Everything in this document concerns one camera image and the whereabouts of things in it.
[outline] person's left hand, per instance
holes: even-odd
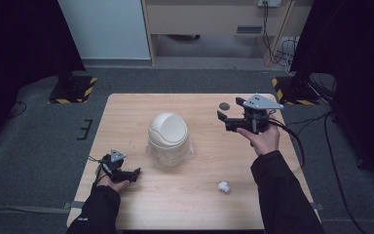
[[[124,180],[120,183],[113,183],[111,181],[111,178],[108,175],[106,175],[106,176],[104,176],[104,175],[106,175],[106,173],[104,172],[104,170],[101,170],[100,173],[99,173],[99,177],[102,177],[102,179],[99,181],[99,183],[96,186],[100,186],[100,185],[110,186],[116,192],[120,192],[121,189],[127,187],[127,185],[130,184],[129,180]]]

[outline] yellow and black hazard tape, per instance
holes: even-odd
[[[273,86],[275,87],[276,94],[278,95],[279,103],[284,103],[284,104],[305,104],[305,105],[318,104],[318,101],[315,101],[315,100],[305,100],[305,99],[286,100],[286,99],[284,99],[283,91],[281,90],[281,85],[278,82],[278,80],[277,79],[273,79],[272,83],[273,83]]]
[[[93,91],[95,85],[96,78],[93,77],[88,84],[88,87],[85,90],[85,93],[82,97],[79,98],[55,98],[51,99],[50,103],[60,103],[60,104],[67,104],[67,103],[77,103],[77,102],[86,102],[90,97],[91,92]]]

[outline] white wall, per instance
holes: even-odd
[[[150,59],[140,0],[58,0],[82,59]]]

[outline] black jacket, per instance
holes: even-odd
[[[299,181],[279,151],[258,157],[251,166],[251,172],[258,185],[267,234],[324,233]],[[115,234],[120,201],[120,195],[112,188],[94,188],[82,213],[71,223],[67,233]]]

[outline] gray carpet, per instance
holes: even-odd
[[[98,78],[88,102],[48,104],[56,77],[24,87],[19,100],[27,108],[0,130],[0,206],[61,208],[74,199],[108,96],[114,93],[274,93],[271,79],[281,71],[89,69]],[[16,104],[13,115],[24,109]],[[286,105],[286,123],[316,118],[320,105]],[[86,119],[93,125],[82,137]],[[290,126],[298,132],[303,124]],[[374,172],[356,167],[357,158],[339,126],[328,121],[329,138],[347,202],[366,233],[374,233]],[[333,172],[323,119],[300,134],[305,173],[326,233],[358,233],[343,206]],[[0,213],[0,233],[64,233],[67,214]]]

